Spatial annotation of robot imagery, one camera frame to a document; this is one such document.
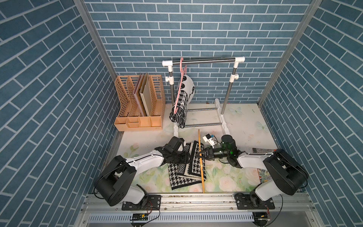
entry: orange plastic file organizer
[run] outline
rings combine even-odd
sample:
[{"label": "orange plastic file organizer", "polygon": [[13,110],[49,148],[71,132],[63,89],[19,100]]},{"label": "orange plastic file organizer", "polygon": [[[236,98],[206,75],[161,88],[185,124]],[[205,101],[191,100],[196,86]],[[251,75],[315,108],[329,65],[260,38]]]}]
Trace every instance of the orange plastic file organizer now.
[{"label": "orange plastic file organizer", "polygon": [[119,131],[161,130],[165,111],[163,78],[161,75],[149,75],[151,112],[149,117],[142,117],[132,94],[138,77],[132,75],[116,78],[115,86],[121,109],[114,125]]}]

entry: cable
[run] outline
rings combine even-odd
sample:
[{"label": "cable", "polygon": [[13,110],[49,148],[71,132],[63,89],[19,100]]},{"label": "cable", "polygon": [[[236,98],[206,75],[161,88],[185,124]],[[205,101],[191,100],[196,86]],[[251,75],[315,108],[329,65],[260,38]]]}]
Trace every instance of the cable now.
[{"label": "cable", "polygon": [[279,216],[279,214],[281,213],[281,210],[282,210],[282,206],[284,205],[284,198],[282,197],[282,195],[280,194],[280,196],[281,196],[281,209],[280,209],[280,211],[278,212],[278,214],[277,214],[277,216],[275,217],[275,219],[272,221],[272,222],[270,222],[269,224],[267,224],[267,225],[265,225],[264,227],[267,227],[267,226],[269,226],[269,225],[271,225],[276,219],[277,219],[277,217]]},{"label": "cable", "polygon": [[154,219],[151,219],[150,221],[147,221],[144,225],[146,225],[147,223],[149,223],[149,222],[151,222],[151,221],[153,221],[153,220],[155,220],[155,219],[158,219],[159,217],[160,217],[160,209],[159,208],[157,208],[157,207],[153,207],[153,206],[147,206],[147,207],[150,207],[151,209],[152,208],[155,208],[155,209],[157,209],[158,211],[159,211],[159,215],[156,217],[156,218],[154,218]]},{"label": "cable", "polygon": [[151,222],[151,221],[153,221],[153,220],[155,220],[155,219],[158,219],[158,218],[160,217],[160,214],[161,214],[160,209],[159,209],[159,208],[157,208],[157,207],[154,207],[154,206],[145,206],[145,207],[150,207],[151,209],[153,209],[153,208],[157,209],[157,210],[159,211],[159,215],[158,215],[156,218],[154,218],[154,219],[151,219],[151,220],[147,221],[147,222],[146,222],[146,223],[144,223],[142,226],[146,225],[147,223],[149,223],[149,222]]},{"label": "cable", "polygon": [[222,162],[220,158],[218,160],[223,164],[229,164],[229,162]]},{"label": "cable", "polygon": [[[217,137],[215,137],[215,136],[214,136],[214,138],[216,139],[215,141],[217,141],[217,144],[218,144],[219,142],[218,142],[218,139],[217,139]],[[219,143],[219,144],[221,144],[221,143]]]},{"label": "cable", "polygon": [[97,181],[97,183],[95,184],[95,186],[93,187],[93,194],[94,194],[94,196],[95,196],[95,197],[97,197],[97,198],[99,198],[99,199],[104,199],[104,198],[101,198],[101,197],[96,196],[95,189],[96,189],[96,187],[97,187],[97,185],[98,185],[99,181],[100,181],[102,178],[104,178],[106,175],[108,175],[108,174],[112,173],[113,171],[117,170],[118,168],[121,168],[122,166],[124,166],[124,165],[126,165],[126,164],[132,163],[132,162],[134,162],[134,161],[136,162],[136,161],[139,161],[139,160],[141,160],[141,159],[143,159],[143,158],[147,158],[147,157],[150,157],[150,156],[153,156],[153,155],[155,155],[155,156],[160,156],[160,157],[162,157],[162,158],[163,158],[163,156],[158,155],[158,154],[150,154],[150,155],[148,155],[148,156],[146,156],[146,157],[142,157],[142,158],[139,158],[139,159],[136,159],[136,160],[132,160],[131,162],[126,162],[126,163],[124,163],[124,164],[122,164],[122,165],[120,165],[120,166],[118,166],[118,167],[114,168],[113,170],[111,170],[110,172],[106,173],[106,174],[105,174],[105,175],[103,175],[102,177],[100,177],[100,178],[99,178],[99,180]]},{"label": "cable", "polygon": [[308,176],[308,174],[307,174],[307,172],[305,172],[305,170],[302,170],[305,174],[303,174],[298,168],[296,168],[295,166],[293,166],[289,161],[287,161],[287,160],[285,160],[285,163],[287,163],[287,164],[289,164],[292,168],[294,168],[294,169],[296,169],[297,171],[299,171],[299,173],[301,173],[301,175],[305,178],[305,181],[306,181],[306,185],[305,186],[303,186],[303,187],[300,187],[299,189],[303,189],[303,188],[305,188],[306,186],[308,186],[308,181],[307,181],[307,177],[306,176]]}]

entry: metal bracket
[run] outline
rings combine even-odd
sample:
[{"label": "metal bracket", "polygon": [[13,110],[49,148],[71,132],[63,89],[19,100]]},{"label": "metal bracket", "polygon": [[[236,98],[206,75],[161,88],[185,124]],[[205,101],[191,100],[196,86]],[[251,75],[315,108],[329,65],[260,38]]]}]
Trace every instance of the metal bracket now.
[{"label": "metal bracket", "polygon": [[160,209],[161,204],[161,195],[149,195],[147,198],[147,204],[144,208],[140,209],[137,204],[133,204],[130,202],[123,202],[122,203],[122,210],[147,210],[147,206],[155,207],[157,209]]},{"label": "metal bracket", "polygon": [[222,110],[221,110],[221,105],[220,105],[220,103],[219,103],[219,99],[218,98],[216,98],[215,100],[214,100],[214,104],[216,105],[216,107],[217,107],[217,109],[218,109],[218,118],[219,118],[219,122],[221,122],[222,123],[222,132],[223,132],[223,135],[230,135],[230,133],[229,133],[229,129],[228,129],[228,127],[227,127],[227,123],[226,123],[226,121],[225,121],[225,119],[224,119],[224,116],[223,116],[223,114],[221,113],[222,112]]},{"label": "metal bracket", "polygon": [[238,210],[267,210],[267,208],[269,208],[270,210],[275,209],[275,205],[273,203],[272,198],[261,203],[259,207],[256,208],[251,205],[251,196],[249,194],[243,194],[243,193],[238,193],[238,194],[234,196]]}]

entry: floor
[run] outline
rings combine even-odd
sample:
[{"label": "floor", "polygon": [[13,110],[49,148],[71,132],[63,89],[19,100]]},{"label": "floor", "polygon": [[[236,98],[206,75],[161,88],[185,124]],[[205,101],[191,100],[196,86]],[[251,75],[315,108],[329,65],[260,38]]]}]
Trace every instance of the floor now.
[{"label": "floor", "polygon": [[[189,109],[210,108],[214,104],[190,104]],[[152,151],[155,147],[164,146],[173,136],[173,123],[169,119],[171,104],[165,108],[163,130],[125,132],[117,155],[124,158],[137,157]],[[225,121],[231,136],[239,150],[252,152],[252,148],[276,149],[274,139],[257,104],[228,104]],[[186,124],[218,122],[216,110],[188,112]],[[179,130],[179,137],[186,142],[198,140],[198,129],[201,137],[213,134],[218,140],[222,136],[221,126],[189,127]],[[206,161],[206,192],[251,191],[260,184],[259,171],[255,168],[237,169],[219,161]],[[171,190],[168,166],[163,165],[135,177],[133,184],[140,184],[148,192],[201,192],[201,184]]]}]

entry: white vent grille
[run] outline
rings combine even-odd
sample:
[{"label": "white vent grille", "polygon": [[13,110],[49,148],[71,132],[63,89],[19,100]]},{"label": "white vent grille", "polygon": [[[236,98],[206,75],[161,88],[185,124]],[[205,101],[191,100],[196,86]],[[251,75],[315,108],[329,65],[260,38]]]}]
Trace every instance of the white vent grille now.
[{"label": "white vent grille", "polygon": [[[158,213],[149,215],[154,219]],[[88,223],[130,223],[132,214],[91,214]],[[190,213],[161,213],[153,222],[251,222],[252,212],[190,212]]]}]

